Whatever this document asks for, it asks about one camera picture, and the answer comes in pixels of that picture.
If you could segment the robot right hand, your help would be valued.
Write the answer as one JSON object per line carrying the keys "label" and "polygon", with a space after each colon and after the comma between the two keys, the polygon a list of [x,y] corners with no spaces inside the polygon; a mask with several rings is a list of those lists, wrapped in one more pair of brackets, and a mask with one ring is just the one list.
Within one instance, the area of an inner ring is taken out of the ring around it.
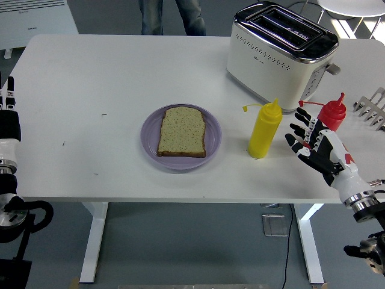
{"label": "robot right hand", "polygon": [[369,183],[360,177],[357,165],[336,132],[300,107],[295,117],[304,126],[290,124],[294,134],[285,135],[288,145],[302,162],[323,175],[327,185],[338,191],[342,202],[353,196],[374,194]]}

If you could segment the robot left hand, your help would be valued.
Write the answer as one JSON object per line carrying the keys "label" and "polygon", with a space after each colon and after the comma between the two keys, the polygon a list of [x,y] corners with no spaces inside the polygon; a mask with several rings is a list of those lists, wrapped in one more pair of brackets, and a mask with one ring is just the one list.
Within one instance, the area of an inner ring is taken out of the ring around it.
{"label": "robot left hand", "polygon": [[19,115],[14,97],[14,78],[9,76],[5,94],[1,90],[1,159],[16,163],[16,148],[21,142]]}

